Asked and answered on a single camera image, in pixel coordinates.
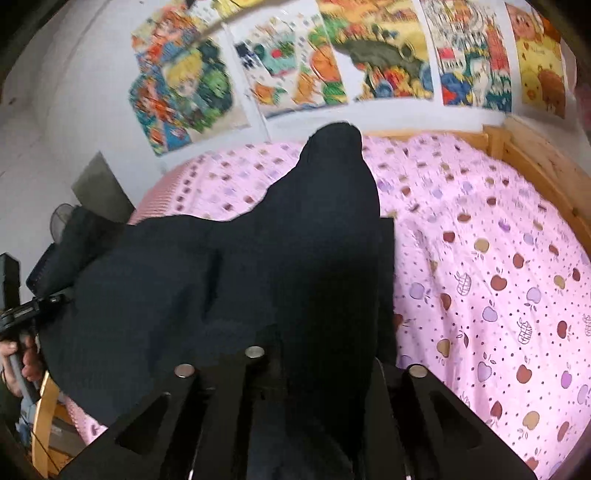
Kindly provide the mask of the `person's left hand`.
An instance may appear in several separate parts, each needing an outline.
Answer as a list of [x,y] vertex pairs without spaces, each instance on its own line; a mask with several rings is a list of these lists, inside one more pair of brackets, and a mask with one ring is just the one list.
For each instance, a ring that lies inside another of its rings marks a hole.
[[6,340],[1,342],[1,360],[4,372],[3,382],[14,396],[22,398],[23,393],[19,386],[17,375],[10,362],[10,357],[14,354],[19,354],[22,357],[23,368],[21,369],[21,376],[30,382],[42,380],[44,367],[33,337],[26,336],[21,343]]

